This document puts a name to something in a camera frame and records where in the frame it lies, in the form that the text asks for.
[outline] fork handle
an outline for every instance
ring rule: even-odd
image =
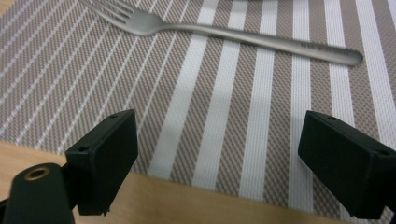
[[[232,41],[238,41],[241,43],[285,51],[313,59],[350,66],[357,65],[363,60],[363,56],[356,50],[340,49],[328,45],[292,39],[283,39],[276,36],[253,34],[207,25],[172,23],[168,24],[166,29],[201,32],[225,39],[230,39]]]

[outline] utensil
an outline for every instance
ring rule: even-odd
[[[103,19],[133,35],[153,35],[164,30],[201,32],[241,43],[285,51],[330,63],[357,65],[363,56],[356,50],[340,49],[322,44],[283,39],[276,36],[247,33],[208,25],[167,23],[159,16],[140,10],[121,0],[80,0]]]

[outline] wooden table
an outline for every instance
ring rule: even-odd
[[[0,0],[3,14],[14,0]],[[0,142],[0,200],[12,178],[43,162],[65,163],[63,156]],[[256,203],[203,189],[129,173],[106,217],[81,217],[77,223],[344,223],[339,220]]]

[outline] woven placemat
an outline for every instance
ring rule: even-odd
[[[396,148],[395,1],[131,3],[166,21],[357,49],[364,61],[348,68],[181,32],[138,37],[77,0],[18,0],[0,19],[0,140],[62,154],[134,108],[134,172],[359,222],[297,147],[311,109]]]

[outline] striped placemat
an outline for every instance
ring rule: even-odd
[[[364,62],[348,68],[180,32],[138,37],[77,0],[18,0],[0,19],[0,140],[62,154],[107,115],[135,108],[135,172],[359,222],[297,147],[311,109],[396,148],[396,1],[133,4],[166,21],[357,49]]]

